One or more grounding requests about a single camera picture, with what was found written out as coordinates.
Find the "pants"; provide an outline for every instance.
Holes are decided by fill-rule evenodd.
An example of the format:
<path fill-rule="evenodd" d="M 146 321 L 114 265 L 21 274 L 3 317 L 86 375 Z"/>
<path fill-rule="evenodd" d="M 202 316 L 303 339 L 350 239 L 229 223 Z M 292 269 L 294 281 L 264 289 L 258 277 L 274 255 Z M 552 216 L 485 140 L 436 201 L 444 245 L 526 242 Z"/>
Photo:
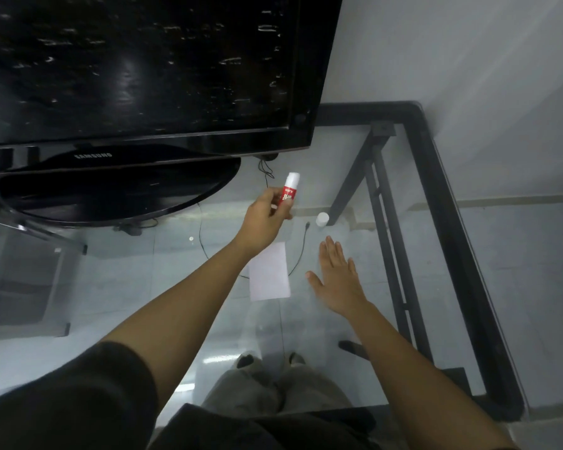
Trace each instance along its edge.
<path fill-rule="evenodd" d="M 222 375 L 202 407 L 233 418 L 351 408 L 353 405 L 329 378 L 301 363 L 288 367 L 277 382 L 260 359 Z"/>

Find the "sleeve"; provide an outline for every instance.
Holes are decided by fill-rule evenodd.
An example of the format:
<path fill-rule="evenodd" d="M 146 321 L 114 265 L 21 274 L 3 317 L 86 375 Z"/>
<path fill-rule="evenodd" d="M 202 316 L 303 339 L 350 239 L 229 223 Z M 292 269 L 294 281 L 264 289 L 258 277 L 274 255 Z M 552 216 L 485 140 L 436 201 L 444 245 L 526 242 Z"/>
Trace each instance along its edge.
<path fill-rule="evenodd" d="M 101 342 L 0 397 L 0 449 L 145 449 L 157 390 L 134 351 Z"/>

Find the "forearm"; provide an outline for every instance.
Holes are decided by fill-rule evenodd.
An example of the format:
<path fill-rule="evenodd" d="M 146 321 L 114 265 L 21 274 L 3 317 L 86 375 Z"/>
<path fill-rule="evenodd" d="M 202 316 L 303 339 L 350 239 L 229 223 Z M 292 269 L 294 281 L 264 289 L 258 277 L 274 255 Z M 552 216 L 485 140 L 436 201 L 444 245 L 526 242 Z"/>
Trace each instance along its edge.
<path fill-rule="evenodd" d="M 249 259 L 247 250 L 232 241 L 103 339 L 122 343 L 143 359 L 157 385 L 161 408 L 190 367 Z"/>
<path fill-rule="evenodd" d="M 371 303 L 347 316 L 413 449 L 515 448 L 487 414 Z"/>

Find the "paper sheet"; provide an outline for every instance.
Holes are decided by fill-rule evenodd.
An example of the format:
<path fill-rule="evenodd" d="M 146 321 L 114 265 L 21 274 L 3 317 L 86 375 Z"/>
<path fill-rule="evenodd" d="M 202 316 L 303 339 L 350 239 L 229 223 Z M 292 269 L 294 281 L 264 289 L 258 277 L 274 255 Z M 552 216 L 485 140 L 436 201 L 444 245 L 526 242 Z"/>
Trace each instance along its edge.
<path fill-rule="evenodd" d="M 290 296 L 285 242 L 271 243 L 248 263 L 248 272 L 251 301 Z"/>

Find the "white glue stick cap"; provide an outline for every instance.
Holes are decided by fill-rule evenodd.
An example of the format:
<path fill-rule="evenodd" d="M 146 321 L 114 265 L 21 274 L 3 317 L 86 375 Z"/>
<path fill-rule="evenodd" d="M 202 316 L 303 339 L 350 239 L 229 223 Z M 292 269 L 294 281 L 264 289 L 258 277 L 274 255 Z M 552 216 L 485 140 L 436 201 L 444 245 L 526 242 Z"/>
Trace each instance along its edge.
<path fill-rule="evenodd" d="M 330 220 L 330 216 L 327 213 L 321 212 L 317 215 L 317 219 L 315 220 L 315 224 L 319 227 L 326 226 L 328 221 Z"/>
<path fill-rule="evenodd" d="M 292 189 L 298 189 L 298 182 L 300 181 L 300 173 L 290 172 L 286 178 L 286 184 L 284 186 Z"/>

